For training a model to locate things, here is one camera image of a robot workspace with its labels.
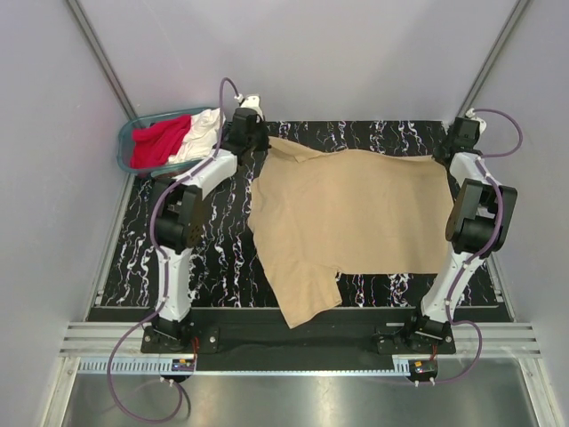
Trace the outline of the tan polo shirt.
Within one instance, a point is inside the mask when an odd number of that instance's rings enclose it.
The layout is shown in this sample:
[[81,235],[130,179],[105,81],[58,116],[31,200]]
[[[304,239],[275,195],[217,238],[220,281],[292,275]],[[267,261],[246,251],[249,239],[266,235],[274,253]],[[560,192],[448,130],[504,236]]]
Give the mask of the tan polo shirt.
[[324,153],[274,137],[248,225],[294,328],[341,303],[339,274],[438,273],[452,208],[446,170],[431,157]]

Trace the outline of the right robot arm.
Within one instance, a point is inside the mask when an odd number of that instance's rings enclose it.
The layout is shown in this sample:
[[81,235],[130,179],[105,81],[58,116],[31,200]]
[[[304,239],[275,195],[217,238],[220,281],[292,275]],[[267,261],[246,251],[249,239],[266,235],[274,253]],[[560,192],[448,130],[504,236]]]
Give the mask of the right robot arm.
[[507,157],[521,147],[521,127],[506,113],[495,109],[470,109],[454,119],[445,142],[434,154],[448,175],[459,184],[445,228],[448,253],[433,286],[421,299],[419,309],[405,322],[399,338],[415,353],[454,351],[454,312],[474,273],[506,240],[517,204],[517,189],[500,183],[486,166],[489,158],[476,148],[486,122],[479,113],[492,113],[510,121],[517,131],[517,145],[493,158]]

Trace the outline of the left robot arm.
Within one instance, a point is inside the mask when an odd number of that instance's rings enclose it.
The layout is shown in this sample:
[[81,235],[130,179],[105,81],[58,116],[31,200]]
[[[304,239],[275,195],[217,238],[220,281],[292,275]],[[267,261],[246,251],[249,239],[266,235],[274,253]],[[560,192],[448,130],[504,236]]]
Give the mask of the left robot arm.
[[144,328],[144,352],[181,352],[196,345],[188,296],[191,249],[201,241],[205,199],[232,177],[243,157],[269,148],[264,114],[249,101],[236,108],[221,143],[187,171],[156,180],[149,230],[156,250],[159,298]]

